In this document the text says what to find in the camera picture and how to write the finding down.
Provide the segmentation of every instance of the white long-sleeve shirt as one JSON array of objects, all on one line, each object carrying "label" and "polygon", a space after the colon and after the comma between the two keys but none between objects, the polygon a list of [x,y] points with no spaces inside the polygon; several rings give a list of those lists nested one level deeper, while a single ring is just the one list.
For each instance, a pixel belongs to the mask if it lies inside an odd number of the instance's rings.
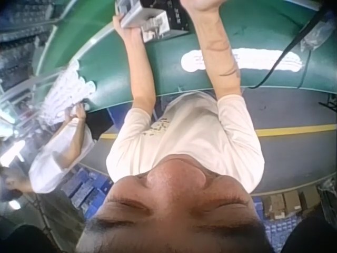
[{"label": "white long-sleeve shirt", "polygon": [[151,125],[150,116],[131,109],[106,164],[110,177],[145,173],[170,154],[187,154],[209,170],[238,180],[247,192],[260,183],[264,159],[244,99],[218,102],[203,92],[180,96]]},{"label": "white long-sleeve shirt", "polygon": [[70,169],[80,162],[95,145],[90,129],[85,126],[81,155],[69,168],[61,167],[60,160],[63,154],[69,151],[77,125],[78,119],[74,118],[37,154],[28,173],[34,192],[49,193],[55,190]]}]

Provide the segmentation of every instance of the raised arm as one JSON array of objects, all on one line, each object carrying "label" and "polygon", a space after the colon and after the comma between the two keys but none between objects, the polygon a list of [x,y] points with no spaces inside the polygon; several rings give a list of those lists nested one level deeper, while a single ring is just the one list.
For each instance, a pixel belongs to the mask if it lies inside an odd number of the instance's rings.
[{"label": "raised arm", "polygon": [[83,104],[76,105],[76,116],[78,118],[78,124],[75,130],[75,134],[71,140],[69,150],[61,155],[59,161],[60,166],[63,169],[68,169],[74,161],[81,155],[84,133],[85,133],[85,118],[86,113],[83,107]]},{"label": "raised arm", "polygon": [[61,131],[69,124],[69,122],[71,122],[73,117],[70,116],[70,112],[71,112],[71,108],[65,109],[65,111],[64,111],[64,121],[63,121],[62,125],[60,126],[60,128],[53,134],[53,136],[51,137],[51,139],[49,141],[51,141],[56,136],[58,136],[58,134],[61,133]]},{"label": "raised arm", "polygon": [[153,73],[147,57],[140,28],[122,29],[120,16],[113,17],[114,28],[121,36],[131,75],[133,108],[140,108],[152,116],[156,102]]},{"label": "raised arm", "polygon": [[217,99],[241,95],[240,69],[222,24],[219,8],[226,0],[181,0],[198,36],[206,71]]}]

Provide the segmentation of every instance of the black cable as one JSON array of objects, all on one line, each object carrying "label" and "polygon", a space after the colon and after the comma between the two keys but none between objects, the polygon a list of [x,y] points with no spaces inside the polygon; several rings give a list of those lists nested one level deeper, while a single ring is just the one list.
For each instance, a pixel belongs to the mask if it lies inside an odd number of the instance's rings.
[{"label": "black cable", "polygon": [[324,4],[318,12],[315,13],[315,15],[312,17],[312,19],[309,21],[309,23],[302,28],[302,30],[298,33],[298,35],[293,39],[293,41],[285,48],[281,56],[278,58],[278,60],[275,62],[274,66],[271,68],[269,73],[266,75],[266,77],[262,80],[261,83],[256,85],[255,87],[249,87],[249,89],[257,89],[260,86],[262,86],[272,75],[276,67],[279,65],[279,63],[283,60],[283,58],[301,41],[303,40],[313,29],[314,27],[319,23],[319,21],[326,15],[326,13],[329,11],[329,8]]},{"label": "black cable", "polygon": [[311,59],[311,53],[312,53],[312,51],[309,50],[309,55],[308,55],[308,58],[306,59],[306,63],[305,63],[305,67],[304,67],[304,71],[303,71],[303,75],[302,75],[302,80],[300,82],[300,85],[297,87],[297,89],[300,89],[304,84],[306,74],[308,73],[309,63],[310,63],[310,59]]}]

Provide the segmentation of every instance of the yellow stripe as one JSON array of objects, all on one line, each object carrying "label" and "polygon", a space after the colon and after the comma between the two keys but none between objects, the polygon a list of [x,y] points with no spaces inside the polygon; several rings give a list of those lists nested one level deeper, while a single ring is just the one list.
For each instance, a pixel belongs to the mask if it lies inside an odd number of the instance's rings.
[{"label": "yellow stripe", "polygon": [[[305,133],[320,133],[336,130],[335,124],[330,125],[311,125],[311,126],[298,126],[294,128],[274,128],[274,129],[259,129],[257,130],[257,136],[259,137],[273,137],[292,134],[305,134]],[[115,140],[117,134],[104,133],[101,139]]]}]

